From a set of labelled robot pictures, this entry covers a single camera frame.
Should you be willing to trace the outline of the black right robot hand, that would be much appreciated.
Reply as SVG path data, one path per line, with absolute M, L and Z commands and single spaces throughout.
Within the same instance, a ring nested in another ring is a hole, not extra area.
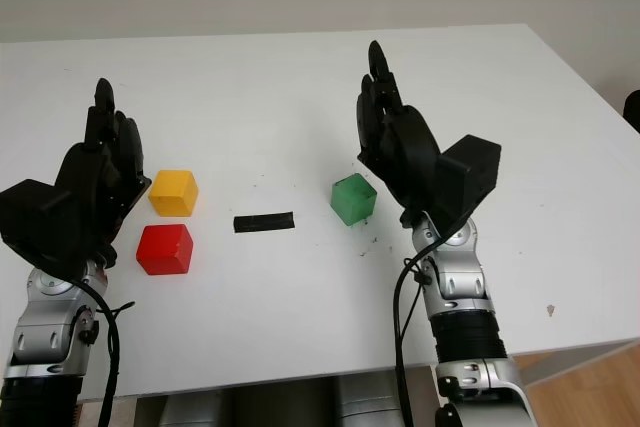
M 409 228 L 432 206 L 440 149 L 422 114 L 402 102 L 377 41 L 368 47 L 369 73 L 356 103 L 358 160 L 387 186 Z

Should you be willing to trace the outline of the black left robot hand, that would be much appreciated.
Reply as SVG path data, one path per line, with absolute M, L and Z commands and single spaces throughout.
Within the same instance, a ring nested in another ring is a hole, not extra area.
M 65 155 L 55 185 L 71 193 L 81 214 L 80 257 L 108 269 L 124 219 L 151 185 L 135 120 L 115 107 L 111 83 L 98 80 L 84 140 Z

